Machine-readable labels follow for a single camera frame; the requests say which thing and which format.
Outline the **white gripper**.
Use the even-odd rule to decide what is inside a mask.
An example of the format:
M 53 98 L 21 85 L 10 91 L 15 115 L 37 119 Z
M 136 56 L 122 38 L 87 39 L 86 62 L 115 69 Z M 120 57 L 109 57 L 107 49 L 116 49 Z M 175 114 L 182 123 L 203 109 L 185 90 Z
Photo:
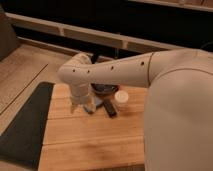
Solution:
M 70 98 L 71 101 L 74 103 L 71 103 L 70 106 L 70 112 L 74 113 L 76 109 L 75 104 L 86 104 L 85 110 L 89 114 L 93 114 L 96 111 L 96 106 L 94 103 L 89 103 L 91 101 L 91 95 L 90 95 L 90 86 L 88 83 L 80 84 L 80 85 L 70 85 Z

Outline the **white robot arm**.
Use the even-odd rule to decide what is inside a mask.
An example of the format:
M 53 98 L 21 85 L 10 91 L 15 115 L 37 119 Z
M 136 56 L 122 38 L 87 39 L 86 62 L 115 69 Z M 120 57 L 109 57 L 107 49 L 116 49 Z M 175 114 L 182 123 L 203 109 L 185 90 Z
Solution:
M 213 171 L 213 53 L 151 52 L 93 64 L 83 54 L 63 64 L 59 78 L 72 104 L 90 101 L 89 85 L 146 87 L 146 171 Z

